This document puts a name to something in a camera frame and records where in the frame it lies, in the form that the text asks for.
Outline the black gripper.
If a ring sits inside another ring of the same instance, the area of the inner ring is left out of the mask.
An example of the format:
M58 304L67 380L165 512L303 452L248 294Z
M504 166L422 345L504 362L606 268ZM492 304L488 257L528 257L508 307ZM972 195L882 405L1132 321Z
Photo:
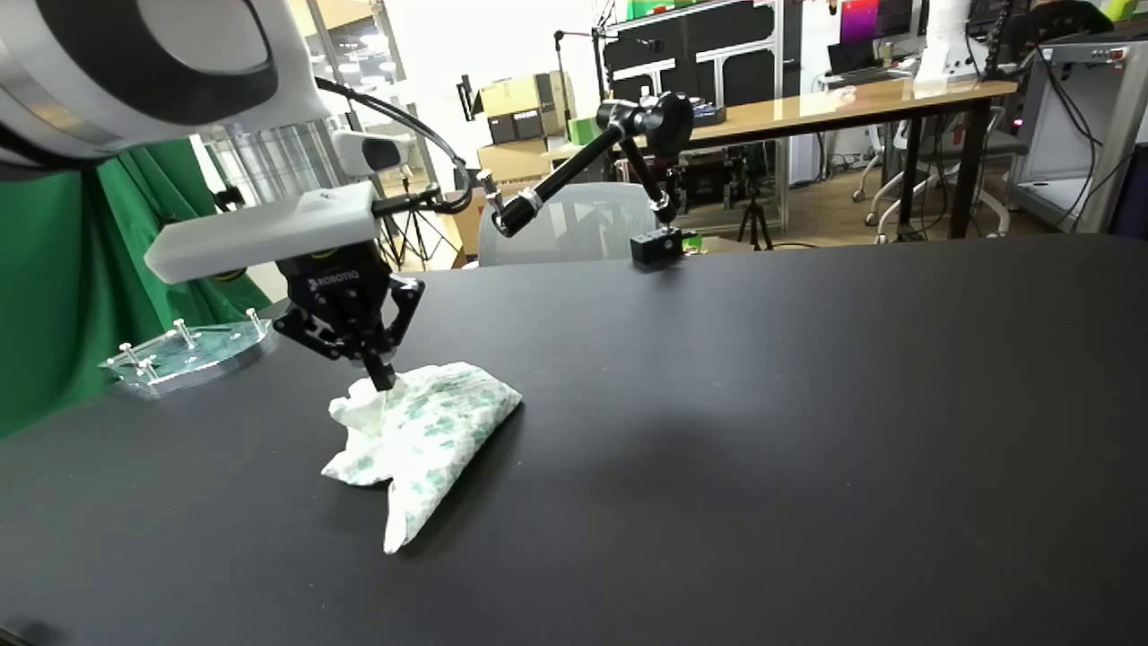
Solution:
M392 276L374 243L287 257L284 276L292 304L272 331L314 354L361 362L374 387L392 391L392 354L416 315L422 282Z

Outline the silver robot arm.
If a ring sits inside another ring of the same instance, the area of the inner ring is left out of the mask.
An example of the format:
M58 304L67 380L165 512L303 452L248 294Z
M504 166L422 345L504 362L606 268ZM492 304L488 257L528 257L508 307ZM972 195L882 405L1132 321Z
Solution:
M272 132L325 113L287 0L0 0L0 171L36 179L211 124ZM292 304L275 331L370 375L392 372L374 174L384 137L337 130L337 179L299 196L184 219L146 265L165 282L272 263Z

